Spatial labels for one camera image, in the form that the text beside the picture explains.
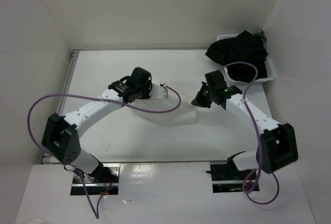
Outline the white skirt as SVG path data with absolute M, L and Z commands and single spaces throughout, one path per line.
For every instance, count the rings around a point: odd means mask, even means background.
M 137 116 L 150 122 L 165 126 L 193 125 L 197 118 L 197 108 L 191 104 L 191 97 L 180 93 L 180 106 L 169 113 L 147 113 L 131 109 Z M 152 110 L 165 111 L 175 108 L 178 105 L 178 97 L 175 93 L 169 92 L 164 99 L 139 99 L 131 104 L 134 107 Z

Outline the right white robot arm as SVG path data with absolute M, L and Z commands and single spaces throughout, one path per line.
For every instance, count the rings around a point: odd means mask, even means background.
M 223 107 L 246 124 L 258 139 L 256 151 L 239 152 L 228 158 L 227 175 L 238 179 L 245 171 L 261 169 L 271 174 L 298 160 L 295 131 L 292 125 L 281 124 L 252 104 L 236 86 L 228 86 L 221 71 L 205 74 L 192 105 Z

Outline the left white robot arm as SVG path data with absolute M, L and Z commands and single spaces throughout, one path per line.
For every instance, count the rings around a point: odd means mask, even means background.
M 151 73 L 136 67 L 130 76 L 110 84 L 97 100 L 64 116 L 52 114 L 43 134 L 43 147 L 63 165 L 72 165 L 90 182 L 98 182 L 109 176 L 110 171 L 80 146 L 80 138 L 90 127 L 124 104 L 149 98 L 151 90 Z

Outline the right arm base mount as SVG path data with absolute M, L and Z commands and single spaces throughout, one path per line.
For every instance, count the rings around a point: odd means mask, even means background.
M 244 179 L 251 170 L 238 171 L 226 162 L 210 163 L 206 173 L 211 176 L 213 193 L 242 192 Z

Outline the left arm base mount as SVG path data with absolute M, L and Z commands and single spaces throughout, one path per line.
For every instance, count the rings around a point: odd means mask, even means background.
M 71 184 L 71 196 L 85 195 L 83 183 L 86 186 L 87 192 L 90 196 L 99 196 L 104 192 L 106 195 L 118 195 L 118 182 L 121 165 L 119 163 L 105 163 L 106 170 L 96 178 L 80 172 L 74 173 Z

